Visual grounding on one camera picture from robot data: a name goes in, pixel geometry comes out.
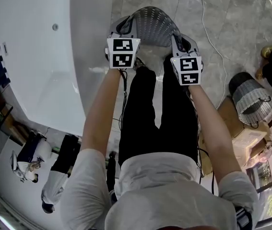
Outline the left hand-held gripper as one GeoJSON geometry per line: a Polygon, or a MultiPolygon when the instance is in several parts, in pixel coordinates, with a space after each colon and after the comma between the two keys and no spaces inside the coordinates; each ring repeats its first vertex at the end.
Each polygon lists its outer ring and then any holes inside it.
{"type": "Polygon", "coordinates": [[[130,69],[133,68],[141,40],[137,37],[136,20],[127,21],[129,16],[124,16],[110,26],[109,33],[112,34],[106,40],[106,56],[110,69],[130,69]],[[117,27],[123,26],[123,35],[120,37],[117,27]]]}

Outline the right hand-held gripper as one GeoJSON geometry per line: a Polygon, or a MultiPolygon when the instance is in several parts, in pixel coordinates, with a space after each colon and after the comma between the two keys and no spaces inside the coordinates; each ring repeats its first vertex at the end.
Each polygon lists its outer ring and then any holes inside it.
{"type": "Polygon", "coordinates": [[[176,78],[181,86],[200,85],[203,71],[202,57],[198,53],[197,43],[187,35],[181,35],[183,48],[187,53],[180,56],[181,44],[174,34],[171,35],[172,64],[176,78]]]}

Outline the grey perforated rubber mat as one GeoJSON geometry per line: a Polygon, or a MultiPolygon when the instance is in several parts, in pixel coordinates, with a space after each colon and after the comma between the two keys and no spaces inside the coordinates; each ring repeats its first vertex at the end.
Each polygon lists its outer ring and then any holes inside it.
{"type": "Polygon", "coordinates": [[[160,8],[154,6],[143,7],[116,27],[120,35],[131,35],[136,32],[136,37],[145,45],[169,47],[174,39],[177,49],[185,51],[182,35],[173,20],[160,8]]]}

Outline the person's right forearm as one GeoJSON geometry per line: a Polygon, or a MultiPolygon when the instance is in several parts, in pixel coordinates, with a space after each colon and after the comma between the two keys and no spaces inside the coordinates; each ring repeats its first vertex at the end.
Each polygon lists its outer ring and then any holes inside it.
{"type": "Polygon", "coordinates": [[[228,174],[240,172],[232,138],[215,106],[199,85],[189,86],[217,184],[228,174]]]}

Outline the person's left forearm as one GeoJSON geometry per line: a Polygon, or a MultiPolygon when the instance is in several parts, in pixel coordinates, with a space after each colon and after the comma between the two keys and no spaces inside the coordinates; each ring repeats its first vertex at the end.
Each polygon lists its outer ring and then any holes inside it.
{"type": "Polygon", "coordinates": [[[109,69],[105,75],[84,123],[81,150],[93,149],[106,155],[120,78],[117,69],[109,69]]]}

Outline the person's grey left shoe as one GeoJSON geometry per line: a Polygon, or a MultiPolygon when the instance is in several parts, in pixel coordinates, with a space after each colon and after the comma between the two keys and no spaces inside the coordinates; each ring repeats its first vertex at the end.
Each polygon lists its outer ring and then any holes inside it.
{"type": "Polygon", "coordinates": [[[143,61],[140,58],[137,57],[134,62],[133,69],[136,71],[140,67],[146,67],[146,65],[143,63],[143,61]]]}

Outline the grey and white woven basket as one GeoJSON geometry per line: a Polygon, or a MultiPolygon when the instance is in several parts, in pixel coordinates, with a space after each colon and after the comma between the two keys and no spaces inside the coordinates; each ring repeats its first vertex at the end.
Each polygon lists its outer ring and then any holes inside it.
{"type": "Polygon", "coordinates": [[[242,123],[257,128],[272,111],[272,97],[249,73],[236,74],[228,88],[242,123]]]}

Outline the person's black trousers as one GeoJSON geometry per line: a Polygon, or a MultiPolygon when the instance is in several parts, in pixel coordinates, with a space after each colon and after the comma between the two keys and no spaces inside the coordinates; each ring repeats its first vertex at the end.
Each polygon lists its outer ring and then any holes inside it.
{"type": "Polygon", "coordinates": [[[164,60],[161,125],[155,125],[153,97],[156,74],[146,66],[136,69],[125,106],[118,163],[121,168],[133,157],[161,159],[191,173],[197,170],[198,120],[194,106],[180,86],[172,64],[164,60]]]}

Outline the brown cardboard box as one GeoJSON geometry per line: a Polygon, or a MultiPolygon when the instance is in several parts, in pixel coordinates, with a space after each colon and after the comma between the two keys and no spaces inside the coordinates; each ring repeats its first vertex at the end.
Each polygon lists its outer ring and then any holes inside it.
{"type": "Polygon", "coordinates": [[[230,97],[226,97],[218,108],[218,113],[224,120],[232,138],[237,137],[244,129],[239,120],[236,107],[230,97]]]}
{"type": "Polygon", "coordinates": [[[271,142],[271,130],[266,123],[261,123],[258,128],[244,126],[232,138],[234,154],[240,168],[248,168],[249,161],[263,152],[268,142],[271,142]]]}

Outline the white bathtub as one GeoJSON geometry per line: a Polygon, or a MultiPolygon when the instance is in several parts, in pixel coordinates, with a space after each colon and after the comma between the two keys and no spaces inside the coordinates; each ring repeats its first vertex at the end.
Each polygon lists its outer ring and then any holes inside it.
{"type": "Polygon", "coordinates": [[[0,0],[0,53],[29,120],[83,133],[109,68],[111,10],[112,0],[0,0]]]}

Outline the person's grey t-shirt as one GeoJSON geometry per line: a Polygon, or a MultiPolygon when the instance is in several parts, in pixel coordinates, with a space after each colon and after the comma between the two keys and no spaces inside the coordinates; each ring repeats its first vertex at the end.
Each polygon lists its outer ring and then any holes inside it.
{"type": "Polygon", "coordinates": [[[157,230],[211,226],[238,230],[236,208],[256,225],[258,194],[243,172],[226,175],[213,195],[196,181],[197,165],[185,155],[157,152],[127,159],[111,203],[105,158],[94,149],[77,157],[60,200],[65,230],[157,230]]]}

